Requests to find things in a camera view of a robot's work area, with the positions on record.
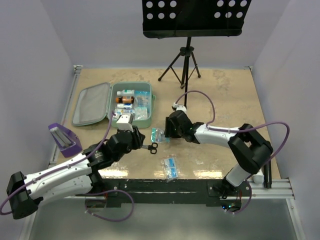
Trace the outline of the black handled scissors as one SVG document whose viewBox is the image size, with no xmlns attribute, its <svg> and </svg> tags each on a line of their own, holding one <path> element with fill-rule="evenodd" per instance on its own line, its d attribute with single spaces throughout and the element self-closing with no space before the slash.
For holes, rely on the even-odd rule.
<svg viewBox="0 0 320 240">
<path fill-rule="evenodd" d="M 157 142 L 152 142 L 151 144 L 149 144 L 149 145 L 142 145 L 142 147 L 141 147 L 142 149 L 146 149 L 146 150 L 148 150 L 148 151 L 150 151 L 150 153 L 152 154 L 152 155 L 155 155 L 156 153 L 157 153 L 157 148 L 158 148 L 158 143 Z"/>
</svg>

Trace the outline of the teal header clear packet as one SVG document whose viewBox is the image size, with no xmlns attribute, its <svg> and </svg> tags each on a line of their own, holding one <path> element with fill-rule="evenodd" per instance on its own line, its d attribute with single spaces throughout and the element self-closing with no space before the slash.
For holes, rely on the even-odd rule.
<svg viewBox="0 0 320 240">
<path fill-rule="evenodd" d="M 170 138 L 165 137 L 165 133 L 162 129 L 153 127 L 151 129 L 151 141 L 153 143 L 169 143 Z"/>
</svg>

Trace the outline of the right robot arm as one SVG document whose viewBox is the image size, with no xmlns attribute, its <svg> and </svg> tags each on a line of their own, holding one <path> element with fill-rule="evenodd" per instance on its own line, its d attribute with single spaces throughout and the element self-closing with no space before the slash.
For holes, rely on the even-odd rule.
<svg viewBox="0 0 320 240">
<path fill-rule="evenodd" d="M 225 128 L 203 122 L 193 123 L 182 110 L 176 110 L 165 118 L 164 134 L 167 138 L 182 138 L 188 143 L 229 148 L 237 164 L 224 177 L 222 189 L 230 197 L 241 190 L 242 182 L 258 173 L 273 153 L 271 143 L 250 124 Z"/>
</svg>

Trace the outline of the mint green medicine case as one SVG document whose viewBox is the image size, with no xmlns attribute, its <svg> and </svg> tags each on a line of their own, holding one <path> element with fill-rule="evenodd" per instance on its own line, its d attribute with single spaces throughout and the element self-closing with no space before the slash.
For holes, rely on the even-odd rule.
<svg viewBox="0 0 320 240">
<path fill-rule="evenodd" d="M 111 113 L 117 109 L 117 91 L 134 90 L 135 110 L 137 102 L 135 100 L 136 91 L 150 91 L 150 105 L 147 120 L 133 120 L 133 124 L 139 128 L 151 126 L 152 115 L 155 107 L 156 96 L 153 94 L 152 86 L 145 81 L 125 81 L 110 84 L 103 82 L 94 86 L 87 87 L 80 91 L 72 116 L 72 125 L 76 127 L 87 126 L 109 119 Z"/>
</svg>

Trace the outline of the brown bottle orange cap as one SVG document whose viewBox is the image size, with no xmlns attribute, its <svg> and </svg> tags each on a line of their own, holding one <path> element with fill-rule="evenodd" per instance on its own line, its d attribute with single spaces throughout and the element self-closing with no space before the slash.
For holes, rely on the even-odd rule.
<svg viewBox="0 0 320 240">
<path fill-rule="evenodd" d="M 115 98 L 117 104 L 133 104 L 134 100 L 133 96 L 119 96 Z"/>
</svg>

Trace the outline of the white plastic bottle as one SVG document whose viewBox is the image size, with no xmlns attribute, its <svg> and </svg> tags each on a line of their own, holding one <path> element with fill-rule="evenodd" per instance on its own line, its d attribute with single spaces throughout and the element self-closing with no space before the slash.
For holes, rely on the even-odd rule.
<svg viewBox="0 0 320 240">
<path fill-rule="evenodd" d="M 132 89 L 124 89 L 116 92 L 119 97 L 133 97 L 135 95 L 135 91 Z"/>
</svg>

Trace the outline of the white gauze dressing packet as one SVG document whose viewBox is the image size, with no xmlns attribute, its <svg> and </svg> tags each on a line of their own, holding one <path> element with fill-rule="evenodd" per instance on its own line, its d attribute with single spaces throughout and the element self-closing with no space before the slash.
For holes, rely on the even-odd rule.
<svg viewBox="0 0 320 240">
<path fill-rule="evenodd" d="M 120 115 L 131 115 L 131 118 L 134 120 L 135 119 L 135 110 L 134 109 L 121 109 L 121 108 L 116 108 L 114 110 L 115 116 L 113 116 L 112 120 L 118 120 Z"/>
</svg>

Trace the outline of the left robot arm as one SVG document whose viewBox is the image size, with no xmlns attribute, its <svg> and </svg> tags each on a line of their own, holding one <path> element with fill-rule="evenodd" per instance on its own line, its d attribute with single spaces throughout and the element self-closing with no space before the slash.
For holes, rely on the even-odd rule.
<svg viewBox="0 0 320 240">
<path fill-rule="evenodd" d="M 109 139 L 103 138 L 50 169 L 27 175 L 15 172 L 7 185 L 7 198 L 0 206 L 9 204 L 8 214 L 19 220 L 55 199 L 87 193 L 99 196 L 104 190 L 104 184 L 96 177 L 99 170 L 110 167 L 132 150 L 141 149 L 145 138 L 135 125 L 118 129 Z"/>
</svg>

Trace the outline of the white blue bandage roll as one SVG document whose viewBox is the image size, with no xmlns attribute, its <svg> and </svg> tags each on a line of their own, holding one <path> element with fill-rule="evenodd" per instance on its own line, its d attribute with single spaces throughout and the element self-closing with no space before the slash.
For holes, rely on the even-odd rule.
<svg viewBox="0 0 320 240">
<path fill-rule="evenodd" d="M 117 109 L 131 110 L 133 108 L 132 103 L 118 103 L 116 105 Z"/>
</svg>

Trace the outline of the light blue foil pouch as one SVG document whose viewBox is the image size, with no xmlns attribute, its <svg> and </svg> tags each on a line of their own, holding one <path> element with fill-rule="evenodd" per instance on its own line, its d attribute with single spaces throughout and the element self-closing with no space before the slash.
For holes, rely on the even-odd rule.
<svg viewBox="0 0 320 240">
<path fill-rule="evenodd" d="M 151 93 L 150 91 L 136 91 L 135 100 L 138 107 L 149 108 L 151 102 Z"/>
</svg>

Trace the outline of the clear green dotted packet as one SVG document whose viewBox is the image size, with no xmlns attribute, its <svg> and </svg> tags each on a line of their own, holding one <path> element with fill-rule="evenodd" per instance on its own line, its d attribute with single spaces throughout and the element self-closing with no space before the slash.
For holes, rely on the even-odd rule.
<svg viewBox="0 0 320 240">
<path fill-rule="evenodd" d="M 148 108 L 147 107 L 136 107 L 134 109 L 134 119 L 136 121 L 144 121 L 147 120 L 149 117 L 148 115 Z"/>
</svg>

